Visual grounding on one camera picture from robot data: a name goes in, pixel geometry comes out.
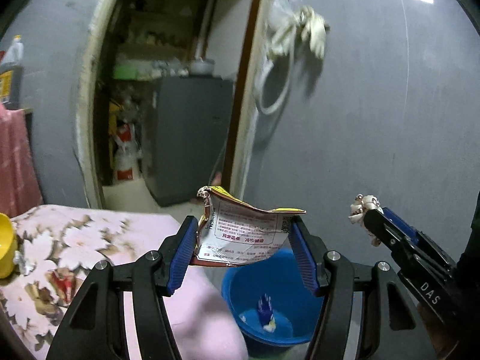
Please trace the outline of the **blue plastic basin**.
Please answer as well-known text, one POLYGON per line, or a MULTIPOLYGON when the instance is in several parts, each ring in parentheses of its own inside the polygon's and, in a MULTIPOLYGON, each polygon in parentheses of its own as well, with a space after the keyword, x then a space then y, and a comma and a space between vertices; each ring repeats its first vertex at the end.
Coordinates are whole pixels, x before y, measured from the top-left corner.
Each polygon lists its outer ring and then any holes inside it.
POLYGON ((323 306, 323 299, 304 287, 295 256, 287 249, 264 261, 228 269, 221 295, 247 343, 269 349, 309 342, 323 306), (274 331, 265 330, 259 319, 263 296, 270 298, 274 331))

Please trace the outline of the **white red food packet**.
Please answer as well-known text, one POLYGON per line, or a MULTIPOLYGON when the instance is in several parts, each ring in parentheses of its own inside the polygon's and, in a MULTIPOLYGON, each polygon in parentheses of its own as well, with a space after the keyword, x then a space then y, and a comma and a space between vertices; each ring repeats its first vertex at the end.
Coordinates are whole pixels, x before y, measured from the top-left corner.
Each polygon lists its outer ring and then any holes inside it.
POLYGON ((290 222, 304 215, 298 208, 262 210, 220 186, 198 191, 204 210, 191 263, 204 267, 239 267, 263 261, 285 244, 290 222))

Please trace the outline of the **grey refrigerator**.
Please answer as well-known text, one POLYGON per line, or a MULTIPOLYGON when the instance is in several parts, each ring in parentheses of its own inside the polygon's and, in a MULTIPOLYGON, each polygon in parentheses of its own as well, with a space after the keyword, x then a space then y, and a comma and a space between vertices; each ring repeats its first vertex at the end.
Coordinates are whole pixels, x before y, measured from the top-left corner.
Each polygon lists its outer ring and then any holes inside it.
POLYGON ((222 166, 233 82, 171 76, 151 83, 142 105, 142 177, 159 206, 196 197, 222 166))

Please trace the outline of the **metal pot on fridge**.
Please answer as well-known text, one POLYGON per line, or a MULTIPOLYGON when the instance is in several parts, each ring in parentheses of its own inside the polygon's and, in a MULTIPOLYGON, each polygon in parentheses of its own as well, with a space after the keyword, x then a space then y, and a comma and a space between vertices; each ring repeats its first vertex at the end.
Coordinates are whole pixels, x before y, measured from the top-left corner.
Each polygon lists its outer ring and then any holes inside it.
POLYGON ((215 61, 208 58, 195 58, 190 61, 189 74, 193 76, 212 76, 215 70, 215 61))

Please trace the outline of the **small silver foil wrapper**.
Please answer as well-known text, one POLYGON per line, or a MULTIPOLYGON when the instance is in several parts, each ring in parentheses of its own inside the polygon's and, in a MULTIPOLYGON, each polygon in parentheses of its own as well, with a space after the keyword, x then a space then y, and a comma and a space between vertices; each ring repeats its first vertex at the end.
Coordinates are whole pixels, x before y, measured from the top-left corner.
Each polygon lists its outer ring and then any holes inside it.
POLYGON ((14 253, 13 264, 18 267, 20 274, 23 276, 30 275, 36 268, 36 264, 34 262, 30 262, 24 257, 22 252, 18 250, 16 250, 14 253))

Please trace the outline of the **green plastic box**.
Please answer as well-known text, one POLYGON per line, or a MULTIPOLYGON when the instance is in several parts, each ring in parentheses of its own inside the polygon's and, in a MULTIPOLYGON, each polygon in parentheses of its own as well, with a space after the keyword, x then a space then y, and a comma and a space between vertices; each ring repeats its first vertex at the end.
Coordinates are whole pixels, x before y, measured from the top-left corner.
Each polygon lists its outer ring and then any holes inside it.
POLYGON ((113 69, 114 80, 140 80, 141 73, 138 66, 131 64, 117 64, 113 69))

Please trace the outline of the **yellow plastic bowl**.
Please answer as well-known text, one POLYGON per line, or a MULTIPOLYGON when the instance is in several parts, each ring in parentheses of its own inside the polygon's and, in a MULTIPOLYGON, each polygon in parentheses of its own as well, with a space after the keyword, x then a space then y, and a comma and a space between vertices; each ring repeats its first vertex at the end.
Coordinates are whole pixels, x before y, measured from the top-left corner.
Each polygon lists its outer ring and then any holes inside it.
POLYGON ((9 217, 0 214, 0 279, 7 278, 15 269, 13 259, 18 248, 16 232, 9 217))

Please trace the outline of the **pink checked cloth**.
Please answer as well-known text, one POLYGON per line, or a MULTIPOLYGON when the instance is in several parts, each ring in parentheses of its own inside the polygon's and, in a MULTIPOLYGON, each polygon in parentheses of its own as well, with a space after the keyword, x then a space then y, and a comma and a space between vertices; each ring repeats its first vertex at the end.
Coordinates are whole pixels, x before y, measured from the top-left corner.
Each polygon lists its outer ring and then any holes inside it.
POLYGON ((10 218, 42 204, 22 110, 1 105, 1 213, 10 218))

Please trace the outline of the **blue snack wrapper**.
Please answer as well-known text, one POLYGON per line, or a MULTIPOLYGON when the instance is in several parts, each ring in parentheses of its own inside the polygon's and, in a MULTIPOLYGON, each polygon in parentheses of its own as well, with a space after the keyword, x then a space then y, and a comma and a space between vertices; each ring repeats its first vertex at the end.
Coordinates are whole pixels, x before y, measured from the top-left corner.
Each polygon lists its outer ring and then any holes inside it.
POLYGON ((256 312, 261 327, 267 332, 275 332, 277 325, 273 314, 271 297, 266 293, 260 296, 257 302, 256 312))

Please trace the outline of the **white rubber gloves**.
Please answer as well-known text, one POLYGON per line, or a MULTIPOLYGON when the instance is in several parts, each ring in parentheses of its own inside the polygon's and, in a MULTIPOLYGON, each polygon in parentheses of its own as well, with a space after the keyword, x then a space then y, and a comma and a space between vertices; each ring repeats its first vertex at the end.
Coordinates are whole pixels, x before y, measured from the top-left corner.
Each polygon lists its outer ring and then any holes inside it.
POLYGON ((270 60, 287 56, 295 49, 297 38, 308 45, 317 59, 325 57, 329 24, 312 7, 302 6, 298 10, 275 8, 268 25, 272 31, 267 51, 270 60))

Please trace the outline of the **white paper scrap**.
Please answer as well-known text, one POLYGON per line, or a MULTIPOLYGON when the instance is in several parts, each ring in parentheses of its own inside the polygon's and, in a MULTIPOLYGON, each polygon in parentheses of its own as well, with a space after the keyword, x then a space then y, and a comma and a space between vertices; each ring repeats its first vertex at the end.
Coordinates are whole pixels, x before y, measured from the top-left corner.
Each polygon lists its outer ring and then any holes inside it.
POLYGON ((371 238, 371 245, 378 247, 382 242, 365 226, 365 215, 369 211, 379 211, 383 213, 379 200, 374 195, 358 194, 354 202, 350 205, 350 214, 348 219, 351 224, 358 224, 371 238))

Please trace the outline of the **cooking oil jug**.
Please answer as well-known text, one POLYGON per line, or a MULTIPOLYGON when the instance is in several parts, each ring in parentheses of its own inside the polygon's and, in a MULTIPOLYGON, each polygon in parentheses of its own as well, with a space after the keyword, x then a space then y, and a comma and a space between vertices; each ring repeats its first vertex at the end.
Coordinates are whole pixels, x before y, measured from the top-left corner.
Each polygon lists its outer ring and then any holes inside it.
POLYGON ((1 104, 7 110, 20 108, 20 86, 24 71, 24 44, 21 35, 15 35, 1 60, 1 104))

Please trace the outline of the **pink floral table cloth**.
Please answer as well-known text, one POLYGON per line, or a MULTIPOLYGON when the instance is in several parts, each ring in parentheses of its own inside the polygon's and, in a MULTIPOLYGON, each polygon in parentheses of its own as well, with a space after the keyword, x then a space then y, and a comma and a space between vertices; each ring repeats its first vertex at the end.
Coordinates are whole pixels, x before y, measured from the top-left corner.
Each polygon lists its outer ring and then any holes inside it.
POLYGON ((184 220, 63 205, 9 219, 36 268, 1 280, 3 359, 247 358, 202 268, 166 294, 165 239, 184 220))

